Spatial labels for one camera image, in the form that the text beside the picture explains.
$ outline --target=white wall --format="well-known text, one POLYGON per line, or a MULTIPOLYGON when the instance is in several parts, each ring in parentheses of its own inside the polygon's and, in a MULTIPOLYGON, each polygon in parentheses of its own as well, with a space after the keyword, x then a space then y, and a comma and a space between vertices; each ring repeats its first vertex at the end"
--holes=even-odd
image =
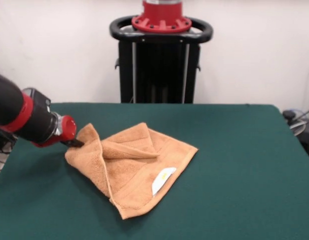
MULTIPOLYGON (((309 108, 309 0, 185 0, 215 30, 196 103, 309 108)), ((55 102, 119 102, 112 20, 141 0, 0 0, 0 73, 55 102)))

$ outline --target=black cable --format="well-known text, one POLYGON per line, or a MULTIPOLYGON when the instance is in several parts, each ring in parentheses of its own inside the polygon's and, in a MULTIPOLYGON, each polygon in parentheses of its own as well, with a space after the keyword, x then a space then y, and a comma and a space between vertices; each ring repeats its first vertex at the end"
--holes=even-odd
POLYGON ((298 121, 299 119, 303 118, 304 116, 306 116, 307 114, 309 114, 309 110, 306 111, 304 114, 302 114, 301 116, 298 116, 296 119, 294 119, 293 121, 298 121))

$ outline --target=black handle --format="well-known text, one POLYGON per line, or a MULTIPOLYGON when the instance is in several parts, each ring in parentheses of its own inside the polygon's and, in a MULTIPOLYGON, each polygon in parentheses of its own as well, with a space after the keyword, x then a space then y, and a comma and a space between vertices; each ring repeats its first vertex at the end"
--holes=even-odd
POLYGON ((205 21, 191 18, 192 27, 202 32, 194 33, 191 31, 181 33, 153 33, 141 32, 134 28, 123 27, 132 25, 132 18, 135 16, 125 16, 114 20, 110 24, 110 34, 119 41, 129 41, 135 43, 185 43, 202 44, 208 42, 213 37, 214 30, 211 25, 205 21))

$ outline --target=red flange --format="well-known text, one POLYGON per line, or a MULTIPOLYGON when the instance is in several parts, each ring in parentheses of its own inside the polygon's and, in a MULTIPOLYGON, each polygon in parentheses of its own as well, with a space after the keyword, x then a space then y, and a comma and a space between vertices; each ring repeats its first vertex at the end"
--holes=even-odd
POLYGON ((190 19, 183 17, 181 0, 143 0, 144 12, 132 18, 132 25, 151 33, 181 33, 192 26, 190 19))

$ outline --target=metal pole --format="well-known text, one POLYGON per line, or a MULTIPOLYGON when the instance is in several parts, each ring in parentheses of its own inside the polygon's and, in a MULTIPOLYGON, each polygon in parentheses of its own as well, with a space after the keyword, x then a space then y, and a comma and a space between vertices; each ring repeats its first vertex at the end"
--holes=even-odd
POLYGON ((185 57, 184 57, 184 72, 183 72, 183 86, 182 86, 182 103, 186 101, 186 87, 187 87, 187 76, 188 76, 188 63, 189 63, 189 51, 190 45, 185 46, 185 57))
POLYGON ((132 86, 133 103, 137 103, 137 44, 132 43, 132 86))

